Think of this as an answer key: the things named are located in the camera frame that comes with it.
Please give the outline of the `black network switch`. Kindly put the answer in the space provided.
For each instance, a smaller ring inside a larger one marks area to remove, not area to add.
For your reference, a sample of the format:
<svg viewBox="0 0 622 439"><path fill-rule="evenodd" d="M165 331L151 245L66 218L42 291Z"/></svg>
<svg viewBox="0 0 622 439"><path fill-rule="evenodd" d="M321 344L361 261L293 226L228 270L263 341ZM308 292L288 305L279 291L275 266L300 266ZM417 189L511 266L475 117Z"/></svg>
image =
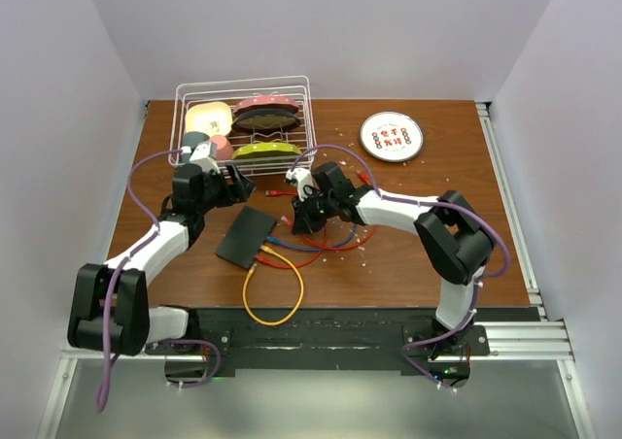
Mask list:
<svg viewBox="0 0 622 439"><path fill-rule="evenodd" d="M249 270L255 263L260 247L275 226L275 218L245 206L217 246L215 255L239 268Z"/></svg>

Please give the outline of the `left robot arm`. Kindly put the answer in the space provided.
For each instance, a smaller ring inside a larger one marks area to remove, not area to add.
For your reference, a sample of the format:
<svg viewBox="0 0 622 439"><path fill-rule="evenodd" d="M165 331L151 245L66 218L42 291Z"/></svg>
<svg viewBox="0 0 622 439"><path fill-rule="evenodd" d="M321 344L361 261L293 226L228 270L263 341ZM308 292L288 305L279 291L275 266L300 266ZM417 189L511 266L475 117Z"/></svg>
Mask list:
<svg viewBox="0 0 622 439"><path fill-rule="evenodd" d="M201 330L190 310L151 307L148 286L176 257L188 251L215 208L250 199L257 184L232 163L226 171L196 164L177 168L171 194L147 234L127 251L101 264L82 266L76 278L67 340L70 346L107 354L138 355L167 341L180 354L194 352Z"/></svg>

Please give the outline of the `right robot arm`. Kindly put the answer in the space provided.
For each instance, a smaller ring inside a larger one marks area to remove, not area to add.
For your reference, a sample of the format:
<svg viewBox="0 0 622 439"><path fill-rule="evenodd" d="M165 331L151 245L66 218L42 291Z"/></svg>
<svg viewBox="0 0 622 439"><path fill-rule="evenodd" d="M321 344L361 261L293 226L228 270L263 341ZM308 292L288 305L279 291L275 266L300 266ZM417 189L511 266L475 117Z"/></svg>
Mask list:
<svg viewBox="0 0 622 439"><path fill-rule="evenodd" d="M315 171L293 167L286 181L295 187L293 234L323 229L339 218L361 226L384 226L417 236L441 278L433 337L411 347L434 343L447 355L467 343L465 327L475 314L478 288L494 250L495 231L479 218L456 191L441 197L391 194L371 185L355 187L338 164Z"/></svg>

